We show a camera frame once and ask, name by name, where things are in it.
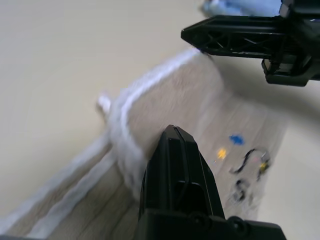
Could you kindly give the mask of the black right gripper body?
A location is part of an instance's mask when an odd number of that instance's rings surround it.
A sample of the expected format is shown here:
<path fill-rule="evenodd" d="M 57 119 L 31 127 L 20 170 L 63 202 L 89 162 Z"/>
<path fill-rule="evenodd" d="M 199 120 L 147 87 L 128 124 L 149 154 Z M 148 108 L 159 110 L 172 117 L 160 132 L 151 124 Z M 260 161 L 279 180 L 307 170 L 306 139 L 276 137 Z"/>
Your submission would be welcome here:
<path fill-rule="evenodd" d="M 304 87 L 320 80 L 320 2 L 283 0 L 278 29 L 284 33 L 275 56 L 261 62 L 269 84 Z"/>

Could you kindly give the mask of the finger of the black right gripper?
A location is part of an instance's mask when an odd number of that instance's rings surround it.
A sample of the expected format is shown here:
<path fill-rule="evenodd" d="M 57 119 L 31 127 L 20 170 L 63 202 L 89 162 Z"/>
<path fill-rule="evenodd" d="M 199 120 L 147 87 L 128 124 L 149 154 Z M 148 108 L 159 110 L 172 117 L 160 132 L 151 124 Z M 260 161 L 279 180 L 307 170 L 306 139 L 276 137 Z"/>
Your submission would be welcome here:
<path fill-rule="evenodd" d="M 280 17 L 217 15 L 184 28 L 181 38 L 212 56 L 271 59 L 284 46 Z"/>

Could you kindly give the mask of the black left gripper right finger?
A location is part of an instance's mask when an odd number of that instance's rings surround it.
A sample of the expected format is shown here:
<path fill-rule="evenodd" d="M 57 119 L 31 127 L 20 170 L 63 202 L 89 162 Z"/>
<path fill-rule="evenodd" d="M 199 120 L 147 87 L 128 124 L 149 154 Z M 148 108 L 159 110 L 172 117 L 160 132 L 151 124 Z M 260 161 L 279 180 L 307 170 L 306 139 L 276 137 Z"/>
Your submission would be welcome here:
<path fill-rule="evenodd" d="M 182 144 L 184 180 L 177 184 L 180 192 L 176 207 L 186 214 L 200 212 L 206 216 L 225 216 L 215 178 L 199 151 L 195 139 L 180 127 L 176 133 Z"/>

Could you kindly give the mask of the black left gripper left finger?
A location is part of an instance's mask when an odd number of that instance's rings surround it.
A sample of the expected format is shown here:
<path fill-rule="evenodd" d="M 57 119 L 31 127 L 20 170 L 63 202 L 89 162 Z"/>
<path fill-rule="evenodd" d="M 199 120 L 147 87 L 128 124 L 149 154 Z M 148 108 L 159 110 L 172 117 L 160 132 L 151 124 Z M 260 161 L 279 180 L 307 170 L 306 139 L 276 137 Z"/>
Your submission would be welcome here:
<path fill-rule="evenodd" d="M 145 169 L 139 214 L 148 209 L 186 215 L 187 155 L 181 128 L 168 125 Z"/>

